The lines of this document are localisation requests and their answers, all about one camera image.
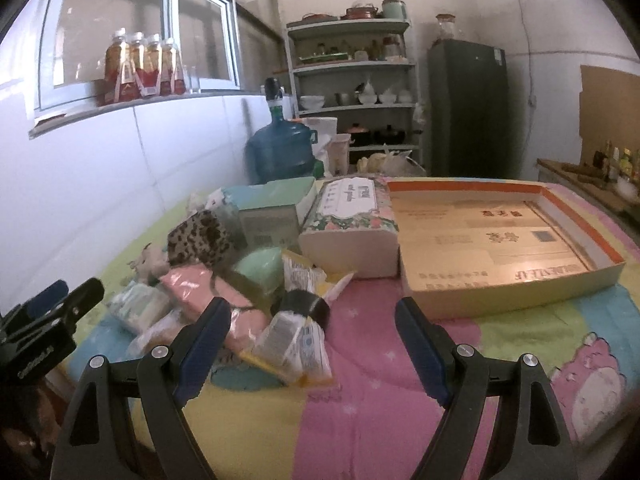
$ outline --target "blue gripper pad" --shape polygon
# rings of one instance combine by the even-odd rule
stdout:
[[[396,330],[424,391],[440,406],[447,408],[453,396],[450,385],[455,361],[450,351],[455,344],[441,326],[429,323],[411,298],[398,302],[395,317]]]
[[[231,306],[222,298],[214,298],[197,322],[183,328],[176,337],[172,348],[178,346],[174,358],[179,373],[174,399],[180,408],[200,394],[230,326]],[[183,351],[180,345],[189,340],[193,342]]]
[[[33,320],[44,316],[60,301],[64,300],[68,293],[69,287],[66,282],[57,280],[27,302],[27,314]]]

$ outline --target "wooden countertop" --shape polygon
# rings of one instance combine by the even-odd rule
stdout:
[[[554,160],[546,160],[544,158],[538,159],[538,165],[543,168],[547,168],[549,171],[561,176],[565,180],[568,180],[573,186],[579,188],[592,198],[596,199],[604,207],[606,207],[612,213],[620,215],[631,204],[620,198],[614,191],[615,184],[607,183],[606,189],[599,189],[593,184],[587,184],[578,180],[578,175],[575,173],[569,173],[562,170],[562,162],[556,162]]]

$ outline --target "blue water jug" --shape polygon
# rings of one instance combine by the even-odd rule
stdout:
[[[312,175],[316,159],[311,142],[315,132],[304,124],[284,120],[282,90],[276,78],[264,82],[264,91],[271,124],[260,128],[246,144],[254,184]]]

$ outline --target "metal screw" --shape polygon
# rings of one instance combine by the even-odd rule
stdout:
[[[92,357],[89,361],[89,366],[91,368],[100,368],[104,364],[104,357],[101,355],[97,355],[96,357]]]
[[[526,364],[527,366],[538,365],[538,358],[533,354],[524,354],[522,356],[522,360],[524,361],[524,364]]]
[[[462,357],[471,357],[476,353],[471,345],[458,345],[456,352],[458,352],[458,355],[462,355]]]
[[[151,355],[153,357],[155,357],[156,359],[161,359],[163,357],[166,357],[166,355],[169,353],[169,349],[164,346],[156,346],[152,351],[151,351]]]

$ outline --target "pink package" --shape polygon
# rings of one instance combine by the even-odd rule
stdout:
[[[231,314],[231,328],[225,346],[239,352],[250,346],[268,326],[265,314],[252,308],[252,303],[240,292],[219,277],[214,279],[211,290],[211,270],[203,264],[176,267],[160,278],[162,284],[184,307],[191,320],[197,320],[213,298],[224,298],[236,307]]]

